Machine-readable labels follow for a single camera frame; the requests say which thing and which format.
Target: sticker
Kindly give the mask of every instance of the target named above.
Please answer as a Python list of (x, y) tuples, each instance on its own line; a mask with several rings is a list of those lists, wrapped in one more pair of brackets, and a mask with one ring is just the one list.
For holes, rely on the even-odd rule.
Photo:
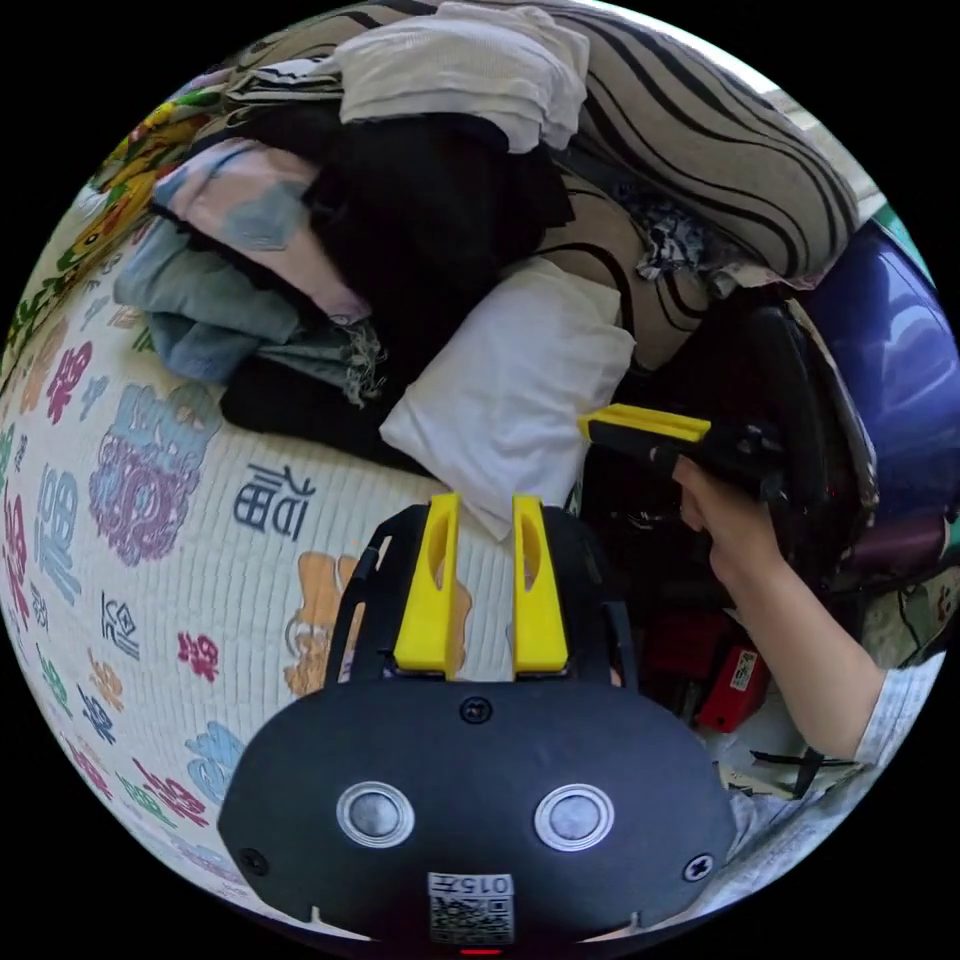
[(454, 945), (513, 943), (513, 877), (428, 873), (430, 939)]
[(738, 693), (743, 693), (750, 684), (750, 678), (753, 676), (753, 669), (756, 665), (756, 653), (753, 650), (741, 650), (737, 659), (737, 669), (733, 671), (733, 679), (730, 681), (730, 688)]

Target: white shirt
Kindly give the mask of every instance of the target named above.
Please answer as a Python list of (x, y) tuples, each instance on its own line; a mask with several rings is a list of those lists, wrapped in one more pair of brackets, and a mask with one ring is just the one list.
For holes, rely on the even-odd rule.
[(933, 689), (943, 658), (940, 653), (920, 666), (887, 672), (854, 758), (862, 766), (848, 780), (825, 791), (811, 791), (802, 800), (749, 797), (731, 791), (737, 839), (726, 864), (693, 906), (642, 932), (731, 906), (779, 879), (816, 850), (846, 820), (893, 759)]

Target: white cloth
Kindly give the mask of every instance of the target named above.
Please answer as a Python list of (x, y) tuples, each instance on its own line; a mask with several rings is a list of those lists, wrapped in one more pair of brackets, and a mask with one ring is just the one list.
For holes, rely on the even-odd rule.
[(563, 506), (586, 450), (577, 417), (606, 406), (630, 365), (619, 299), (546, 260), (522, 265), (407, 388), (381, 437), (459, 493), (497, 540), (510, 533), (514, 493)]
[(318, 72), (340, 73), (343, 123), (464, 113), (496, 124), (511, 153), (566, 149), (587, 96), (590, 41), (536, 7), (442, 3), (340, 44)]

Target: mattress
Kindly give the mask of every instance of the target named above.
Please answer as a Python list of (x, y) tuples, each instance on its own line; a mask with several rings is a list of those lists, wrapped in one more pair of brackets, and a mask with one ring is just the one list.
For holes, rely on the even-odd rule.
[[(216, 831), (233, 765), (318, 689), (376, 527), (444, 488), (226, 423), (217, 389), (169, 374), (113, 299), (143, 232), (55, 308), (3, 393), (0, 597), (48, 723), (111, 813), (187, 879), (280, 917)], [(512, 676), (512, 567), (463, 516), (463, 678)]]

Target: hand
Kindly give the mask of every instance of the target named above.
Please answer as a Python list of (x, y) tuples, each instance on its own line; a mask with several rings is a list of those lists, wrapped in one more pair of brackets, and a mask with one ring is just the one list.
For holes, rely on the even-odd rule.
[(710, 566), (728, 590), (756, 583), (783, 564), (766, 504), (714, 479), (686, 457), (677, 460), (673, 479), (683, 488), (683, 521), (710, 534)]

